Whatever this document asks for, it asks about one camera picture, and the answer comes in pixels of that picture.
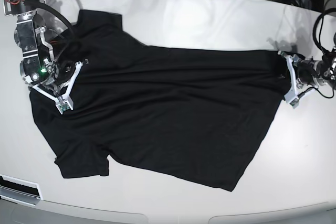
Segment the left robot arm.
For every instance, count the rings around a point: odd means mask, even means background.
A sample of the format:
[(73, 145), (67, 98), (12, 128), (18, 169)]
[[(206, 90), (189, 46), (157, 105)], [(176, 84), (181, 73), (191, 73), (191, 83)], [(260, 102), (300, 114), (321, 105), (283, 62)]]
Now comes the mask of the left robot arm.
[(313, 58), (305, 59), (296, 64), (297, 84), (307, 85), (308, 88), (298, 94), (298, 98), (303, 98), (311, 91), (319, 91), (319, 87), (325, 84), (332, 89), (332, 95), (324, 98), (332, 99), (335, 95), (335, 49), (328, 50), (324, 48), (318, 38), (317, 26), (322, 24), (324, 17), (335, 12), (335, 8), (330, 8), (321, 13), (316, 19), (313, 26), (313, 42), (321, 50), (321, 60), (314, 60)]

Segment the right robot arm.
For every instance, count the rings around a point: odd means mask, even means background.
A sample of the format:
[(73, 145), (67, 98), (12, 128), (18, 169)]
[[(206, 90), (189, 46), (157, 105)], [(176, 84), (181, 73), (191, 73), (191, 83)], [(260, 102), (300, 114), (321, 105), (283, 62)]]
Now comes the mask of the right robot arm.
[(49, 28), (37, 11), (42, 9), (51, 13), (67, 27), (70, 38), (63, 39), (66, 44), (77, 39), (73, 25), (61, 13), (47, 5), (46, 0), (3, 0), (3, 8), (6, 16), (17, 18), (14, 39), (23, 53), (20, 74), (25, 84), (34, 89), (43, 87), (57, 97), (65, 88), (65, 94), (69, 95), (81, 64), (59, 62), (65, 49), (54, 51), (54, 46), (61, 42), (51, 42), (46, 37)]

